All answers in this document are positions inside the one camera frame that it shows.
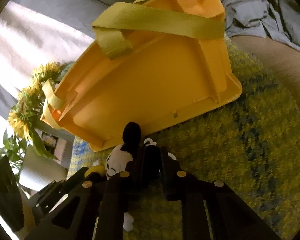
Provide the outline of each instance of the green rug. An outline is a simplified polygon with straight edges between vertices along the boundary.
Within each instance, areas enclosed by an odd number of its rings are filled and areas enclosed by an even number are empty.
[[[149,135],[205,181],[221,179],[282,239],[300,228],[300,112],[287,89],[258,60],[227,40],[238,100]],[[112,149],[94,153],[76,138],[69,176],[103,161]],[[134,229],[124,239],[182,239],[181,203],[167,202],[155,181],[132,203]]]

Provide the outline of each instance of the yellow plastic tray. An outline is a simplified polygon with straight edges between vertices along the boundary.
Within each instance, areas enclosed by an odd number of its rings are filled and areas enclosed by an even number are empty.
[[[220,0],[149,0],[143,5],[224,21]],[[198,40],[147,31],[124,31],[133,51],[110,60],[93,42],[55,91],[65,99],[50,112],[57,123],[97,150],[122,141],[130,122],[144,135],[237,99],[224,38]]]

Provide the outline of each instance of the sunflower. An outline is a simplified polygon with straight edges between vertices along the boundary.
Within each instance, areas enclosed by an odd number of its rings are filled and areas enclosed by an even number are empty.
[[[21,138],[31,140],[29,135],[29,126],[27,123],[23,122],[15,110],[11,110],[8,117],[9,125],[12,127],[13,131]]]
[[[48,63],[45,66],[40,65],[33,70],[33,77],[29,80],[30,85],[23,88],[18,94],[18,103],[12,107],[8,117],[9,125],[17,136],[31,140],[29,127],[34,120],[33,116],[36,116],[38,109],[42,107],[40,104],[42,98],[38,97],[42,91],[41,83],[48,79],[54,81],[60,70],[61,65],[56,62]]]

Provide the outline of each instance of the stuffed animal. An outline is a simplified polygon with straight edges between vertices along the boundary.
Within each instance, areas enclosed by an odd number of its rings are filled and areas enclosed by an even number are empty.
[[[141,141],[141,128],[135,122],[126,125],[122,134],[123,144],[116,146],[106,159],[106,176],[109,179],[116,173],[124,171],[129,161],[137,157]]]
[[[109,179],[111,176],[124,171],[127,163],[137,157],[139,144],[141,141],[140,126],[135,122],[129,122],[123,130],[122,139],[123,144],[119,144],[112,150],[112,152],[106,159],[105,166],[103,167],[101,165],[101,160],[97,160],[93,163],[93,167],[86,172],[85,176],[87,176],[91,172],[98,172],[102,176],[104,176],[105,174],[107,179]],[[157,143],[152,139],[147,138],[144,141],[144,145],[146,145],[147,147],[151,145],[156,146]],[[171,158],[175,159],[175,157],[171,153],[168,153],[168,155]],[[145,165],[149,167],[144,167],[144,169],[153,171],[154,167],[152,165],[158,165],[160,163],[160,161],[155,160],[156,158],[160,158],[160,155],[147,155],[145,152]],[[149,180],[154,179],[156,176],[157,172],[153,172],[153,174],[149,173]],[[125,212],[123,218],[123,228],[126,231],[131,231],[133,229],[133,221],[133,217],[128,212]]]

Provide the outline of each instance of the screw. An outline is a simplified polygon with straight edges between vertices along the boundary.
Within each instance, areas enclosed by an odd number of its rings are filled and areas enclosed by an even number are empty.
[[[185,171],[178,171],[177,172],[178,177],[185,177],[186,175],[187,175],[187,173]]]
[[[216,180],[215,182],[214,182],[214,185],[216,186],[216,187],[223,187],[223,185],[224,185],[224,183],[223,183],[223,181],[222,180]]]
[[[82,187],[88,188],[92,186],[92,182],[90,180],[87,180],[82,183]]]
[[[120,177],[121,178],[126,178],[130,175],[130,173],[128,171],[121,171],[120,172]]]

